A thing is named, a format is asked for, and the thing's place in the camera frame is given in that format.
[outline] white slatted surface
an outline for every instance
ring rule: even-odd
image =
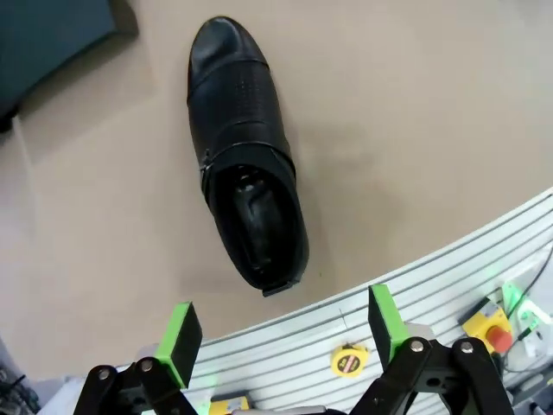
[[[432,326],[450,345],[463,335],[458,317],[490,295],[500,300],[507,279],[532,274],[553,240],[553,197],[547,191],[479,231],[428,257],[371,281],[388,284],[405,321]],[[381,373],[367,318],[367,286],[202,345],[187,397],[248,391],[263,409],[326,405],[349,411]],[[336,377],[330,354],[363,342],[372,357],[355,379]],[[523,375],[505,377],[514,383]],[[446,413],[436,396],[419,396],[410,413]]]

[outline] green plastic part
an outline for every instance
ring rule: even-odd
[[[188,387],[201,343],[201,326],[192,303],[173,309],[155,357],[166,365],[180,388]]]
[[[372,317],[372,320],[376,322],[376,324],[372,323],[371,325],[372,334],[377,346],[380,345],[380,349],[378,350],[380,359],[386,360],[387,357],[387,363],[390,363],[397,349],[410,337],[409,330],[399,315],[388,286],[385,284],[375,284],[371,285],[369,290],[372,297],[371,301],[374,301],[370,305],[369,310],[373,314],[379,313],[379,316],[369,316],[370,320]]]

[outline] yellow and black object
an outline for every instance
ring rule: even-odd
[[[476,304],[459,321],[465,333],[484,342],[487,351],[504,353],[512,345],[512,327],[501,307],[489,298]]]
[[[251,409],[250,401],[245,393],[233,393],[231,395],[220,395],[211,398],[209,415],[226,415],[237,409]]]
[[[362,345],[340,346],[332,354],[332,370],[338,376],[354,378],[365,367],[369,351]]]

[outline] red button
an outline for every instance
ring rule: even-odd
[[[486,339],[499,353],[506,352],[512,345],[512,335],[500,326],[492,326],[486,333]]]

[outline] green strip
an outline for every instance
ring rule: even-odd
[[[372,293],[377,301],[380,314],[384,320],[386,330],[390,335],[390,359],[393,359],[397,348],[409,338],[409,330],[399,315],[394,299],[391,296],[388,286],[385,284],[371,285]]]
[[[171,370],[171,373],[174,375],[175,380],[178,382],[181,388],[187,387],[182,381],[179,372],[176,370],[175,364],[171,359],[171,354],[175,349],[175,344],[181,333],[181,327],[184,323],[184,319],[187,316],[188,308],[190,303],[181,303],[175,306],[173,309],[173,315],[169,320],[165,334],[163,335],[162,341],[159,343],[159,346],[156,350],[155,358],[158,359],[162,364],[167,365]]]

